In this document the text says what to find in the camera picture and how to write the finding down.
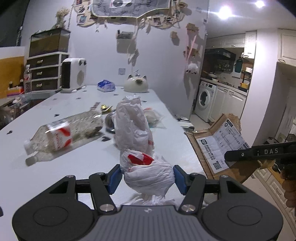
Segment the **ceiling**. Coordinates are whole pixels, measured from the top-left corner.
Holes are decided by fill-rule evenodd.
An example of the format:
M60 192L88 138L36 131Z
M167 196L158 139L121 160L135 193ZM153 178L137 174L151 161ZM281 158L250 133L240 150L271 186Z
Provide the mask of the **ceiling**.
M257 8L256 0L209 0L207 23L208 38L242 34L262 28L296 30L296 17L276 0L264 0L265 6ZM228 6L234 17L220 19L216 13Z

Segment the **cabinet handle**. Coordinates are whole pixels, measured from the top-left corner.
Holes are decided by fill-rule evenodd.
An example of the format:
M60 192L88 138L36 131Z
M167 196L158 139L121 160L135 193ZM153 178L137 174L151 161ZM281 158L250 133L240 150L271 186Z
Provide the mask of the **cabinet handle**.
M279 191L278 188L276 188L276 192L277 192L278 195L281 195L281 193L280 193L280 191Z

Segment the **metal screw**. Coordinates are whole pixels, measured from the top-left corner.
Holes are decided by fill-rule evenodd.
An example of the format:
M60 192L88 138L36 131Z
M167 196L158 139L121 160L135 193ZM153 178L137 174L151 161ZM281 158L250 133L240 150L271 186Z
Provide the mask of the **metal screw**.
M100 210L103 212L111 212L114 208L115 207L112 204L103 204L100 206Z
M181 207L184 212L190 213L195 211L195 206L192 204L185 204Z

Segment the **bright light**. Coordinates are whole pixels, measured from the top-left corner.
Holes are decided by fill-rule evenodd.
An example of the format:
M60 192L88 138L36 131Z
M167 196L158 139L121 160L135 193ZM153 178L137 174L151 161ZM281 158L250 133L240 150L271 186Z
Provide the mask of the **bright light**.
M257 2L255 2L255 5L258 7L258 8L262 8L265 6L265 3L262 1L262 0L259 0Z
M228 6L224 6L220 9L217 15L221 19L227 19L232 16L231 9Z

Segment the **plush sheep toy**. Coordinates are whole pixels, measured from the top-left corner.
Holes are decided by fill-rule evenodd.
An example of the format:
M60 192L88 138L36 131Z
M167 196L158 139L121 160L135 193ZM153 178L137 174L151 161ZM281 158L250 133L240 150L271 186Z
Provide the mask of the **plush sheep toy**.
M186 72L191 74L197 74L198 66L195 63L190 63L187 67Z

